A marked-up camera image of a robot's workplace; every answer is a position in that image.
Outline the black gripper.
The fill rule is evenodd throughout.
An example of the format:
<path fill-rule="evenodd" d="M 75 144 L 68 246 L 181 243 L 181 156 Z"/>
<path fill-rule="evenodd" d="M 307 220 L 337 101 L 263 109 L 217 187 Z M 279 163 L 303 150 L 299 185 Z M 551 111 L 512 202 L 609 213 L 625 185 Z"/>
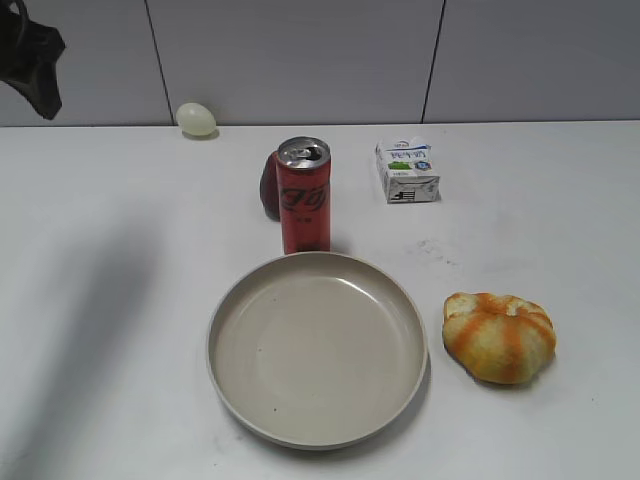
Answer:
<path fill-rule="evenodd" d="M 65 49 L 59 30 L 32 20 L 23 1 L 1 2 L 1 80 L 45 120 L 62 107 L 56 64 Z"/>

